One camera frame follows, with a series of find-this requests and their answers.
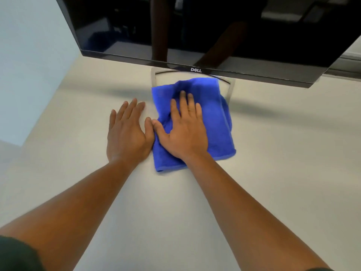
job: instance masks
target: hand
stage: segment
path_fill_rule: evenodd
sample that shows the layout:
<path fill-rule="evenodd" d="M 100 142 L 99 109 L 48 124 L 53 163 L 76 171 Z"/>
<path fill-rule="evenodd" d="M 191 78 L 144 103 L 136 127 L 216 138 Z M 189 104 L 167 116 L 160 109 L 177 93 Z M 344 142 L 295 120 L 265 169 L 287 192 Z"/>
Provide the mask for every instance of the hand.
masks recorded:
<path fill-rule="evenodd" d="M 208 138 L 202 120 L 202 108 L 199 103 L 194 104 L 192 94 L 180 93 L 180 114 L 174 99 L 170 103 L 173 129 L 169 134 L 164 131 L 162 124 L 153 120 L 153 127 L 157 132 L 160 144 L 173 156 L 185 163 L 194 155 L 206 154 Z"/>
<path fill-rule="evenodd" d="M 137 99 L 133 99 L 130 104 L 125 101 L 118 113 L 115 110 L 111 111 L 106 148 L 109 162 L 120 160 L 134 169 L 149 156 L 154 143 L 152 120 L 146 118 L 145 134 L 139 125 L 139 118 L 145 106 L 145 102 L 137 105 Z"/>

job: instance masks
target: white desk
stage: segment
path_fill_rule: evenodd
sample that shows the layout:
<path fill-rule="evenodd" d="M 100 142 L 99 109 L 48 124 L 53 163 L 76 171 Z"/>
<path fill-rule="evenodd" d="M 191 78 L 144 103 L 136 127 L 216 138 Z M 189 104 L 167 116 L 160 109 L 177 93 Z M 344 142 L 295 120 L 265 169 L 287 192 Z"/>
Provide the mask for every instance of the white desk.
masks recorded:
<path fill-rule="evenodd" d="M 156 118 L 151 68 L 81 57 L 8 170 L 0 225 L 106 164 L 108 117 L 124 100 Z M 305 90 L 237 80 L 237 149 L 222 167 L 337 271 L 361 266 L 361 83 Z M 238 270 L 189 170 L 133 172 L 76 270 Z"/>

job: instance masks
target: light blue wall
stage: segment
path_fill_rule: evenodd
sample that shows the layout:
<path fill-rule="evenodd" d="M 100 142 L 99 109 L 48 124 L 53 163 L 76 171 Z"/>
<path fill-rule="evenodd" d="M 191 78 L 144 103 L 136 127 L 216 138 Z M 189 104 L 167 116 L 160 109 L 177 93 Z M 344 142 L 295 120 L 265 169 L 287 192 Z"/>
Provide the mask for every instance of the light blue wall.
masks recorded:
<path fill-rule="evenodd" d="M 24 143 L 78 56 L 56 0 L 0 0 L 0 140 Z"/>

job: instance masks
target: desk surface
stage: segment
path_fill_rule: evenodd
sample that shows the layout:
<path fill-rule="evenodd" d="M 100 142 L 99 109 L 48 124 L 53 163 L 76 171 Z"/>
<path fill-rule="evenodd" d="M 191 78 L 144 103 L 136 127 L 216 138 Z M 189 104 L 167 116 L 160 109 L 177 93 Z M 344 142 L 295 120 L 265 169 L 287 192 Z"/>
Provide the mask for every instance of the desk surface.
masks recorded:
<path fill-rule="evenodd" d="M 147 107 L 151 67 L 80 57 L 0 190 L 0 225 L 106 164 L 108 117 Z M 322 77 L 310 89 L 237 80 L 237 154 L 219 164 L 332 268 L 361 266 L 361 83 Z M 239 270 L 189 170 L 133 172 L 76 270 Z"/>

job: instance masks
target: blue cloth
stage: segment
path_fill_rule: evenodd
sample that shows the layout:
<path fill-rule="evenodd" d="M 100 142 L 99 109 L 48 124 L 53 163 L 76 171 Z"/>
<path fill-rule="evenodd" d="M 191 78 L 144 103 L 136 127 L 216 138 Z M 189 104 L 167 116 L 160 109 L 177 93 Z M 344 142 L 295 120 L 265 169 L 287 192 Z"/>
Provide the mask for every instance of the blue cloth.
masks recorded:
<path fill-rule="evenodd" d="M 192 93 L 196 103 L 202 107 L 203 122 L 208 136 L 208 152 L 215 160 L 222 160 L 236 154 L 231 136 L 232 121 L 226 100 L 219 91 L 218 79 L 195 78 L 178 81 L 175 84 L 152 88 L 154 104 L 159 113 L 159 121 L 166 133 L 170 133 L 173 122 L 170 117 L 170 100 L 177 102 L 179 110 L 179 93 L 184 90 Z M 176 170 L 186 164 L 172 156 L 161 146 L 156 135 L 153 146 L 154 165 L 157 171 Z"/>

